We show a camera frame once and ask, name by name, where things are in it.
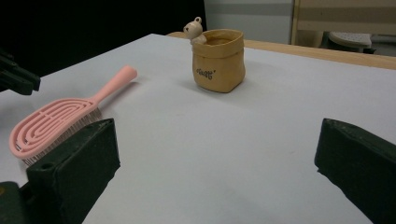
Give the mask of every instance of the pot with bear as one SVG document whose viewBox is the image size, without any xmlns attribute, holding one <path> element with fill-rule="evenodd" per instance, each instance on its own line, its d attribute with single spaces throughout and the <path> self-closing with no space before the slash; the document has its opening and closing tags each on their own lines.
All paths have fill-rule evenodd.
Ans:
<svg viewBox="0 0 396 224">
<path fill-rule="evenodd" d="M 194 80 L 204 89 L 230 92 L 243 81 L 246 73 L 244 35 L 241 31 L 230 29 L 210 30 L 200 34 L 197 22 L 201 26 L 200 21 L 194 21 L 183 30 L 192 44 Z M 196 38 L 204 39 L 205 42 L 197 41 Z"/>
</svg>

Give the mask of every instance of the brush head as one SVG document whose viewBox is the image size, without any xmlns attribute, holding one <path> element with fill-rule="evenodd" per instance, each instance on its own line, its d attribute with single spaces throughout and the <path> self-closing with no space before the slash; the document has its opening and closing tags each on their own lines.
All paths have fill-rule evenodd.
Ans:
<svg viewBox="0 0 396 224">
<path fill-rule="evenodd" d="M 9 148 L 14 156 L 31 165 L 70 135 L 99 119 L 101 113 L 93 101 L 57 100 L 18 123 L 9 137 Z"/>
</svg>

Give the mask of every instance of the bear figurine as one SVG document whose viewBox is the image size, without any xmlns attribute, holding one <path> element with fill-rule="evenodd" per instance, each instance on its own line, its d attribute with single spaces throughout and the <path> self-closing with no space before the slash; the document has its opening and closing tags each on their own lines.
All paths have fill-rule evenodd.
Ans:
<svg viewBox="0 0 396 224">
<path fill-rule="evenodd" d="M 183 33 L 190 40 L 192 45 L 195 43 L 206 43 L 206 37 L 202 34 L 203 28 L 201 23 L 201 17 L 196 17 L 194 21 L 189 22 L 183 28 Z"/>
</svg>

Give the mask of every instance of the white tabletop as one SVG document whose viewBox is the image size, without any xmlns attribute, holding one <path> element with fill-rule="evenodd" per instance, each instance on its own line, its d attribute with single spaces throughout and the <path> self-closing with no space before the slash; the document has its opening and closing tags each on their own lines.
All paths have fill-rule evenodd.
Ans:
<svg viewBox="0 0 396 224">
<path fill-rule="evenodd" d="M 27 179 L 11 129 L 53 100 L 89 97 L 125 64 L 138 78 L 100 105 L 121 167 L 84 223 L 371 223 L 317 172 L 324 118 L 396 143 L 396 71 L 245 49 L 230 93 L 199 88 L 188 39 L 148 35 L 43 77 L 31 96 L 0 93 L 0 181 Z"/>
</svg>

